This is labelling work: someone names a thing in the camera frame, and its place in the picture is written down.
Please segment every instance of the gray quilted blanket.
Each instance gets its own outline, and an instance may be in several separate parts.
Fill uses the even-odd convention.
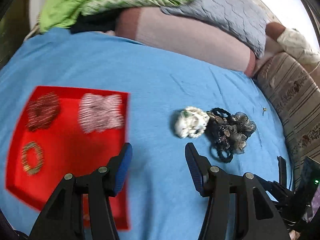
[[[261,58],[266,42],[267,15],[252,0],[194,0],[162,12],[196,18],[238,38]]]

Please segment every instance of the striped sofa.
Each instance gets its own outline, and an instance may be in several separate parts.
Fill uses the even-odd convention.
[[[305,69],[285,52],[264,64],[257,75],[257,85],[282,121],[296,189],[305,156],[320,162],[320,90]]]

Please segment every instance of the blue cloth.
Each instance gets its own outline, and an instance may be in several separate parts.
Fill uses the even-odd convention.
[[[211,164],[228,173],[252,172],[278,180],[277,156],[289,163],[281,122],[270,103],[243,73],[101,33],[71,35],[53,28],[26,41],[0,71],[0,207],[15,229],[27,234],[38,213],[4,189],[5,163],[15,123],[37,85],[87,87],[131,93],[128,140],[132,230],[122,240],[198,238],[207,198],[196,192],[184,156],[192,141]],[[229,164],[209,154],[205,136],[180,139],[172,115],[186,106],[242,111],[257,130],[245,154]],[[262,116],[262,107],[268,111]],[[288,165],[288,183],[291,180]]]

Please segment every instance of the bracelet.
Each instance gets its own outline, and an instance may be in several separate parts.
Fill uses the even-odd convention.
[[[37,165],[35,167],[31,167],[27,160],[27,152],[28,150],[34,148],[37,155]],[[41,147],[34,141],[27,143],[21,153],[21,161],[22,161],[22,168],[28,175],[34,175],[38,173],[43,165],[43,156],[42,156],[42,149]]]

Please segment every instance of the red tray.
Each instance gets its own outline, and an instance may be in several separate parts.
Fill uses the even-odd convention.
[[[7,159],[6,188],[29,206],[42,210],[51,193],[66,173],[82,176],[106,165],[117,155],[125,143],[126,111],[129,94],[124,92],[86,88],[38,86],[29,100],[35,100],[54,92],[61,105],[61,111],[49,129],[29,132],[27,104],[14,131]],[[122,98],[121,113],[125,117],[121,129],[85,134],[78,121],[78,108],[85,93],[109,96],[119,94]],[[35,141],[43,149],[44,164],[41,170],[29,176],[22,169],[21,151],[24,145]],[[28,162],[36,164],[36,155],[29,151]],[[129,229],[126,183],[116,198],[110,198],[111,209],[117,229]],[[84,197],[84,224],[88,221],[88,203]]]

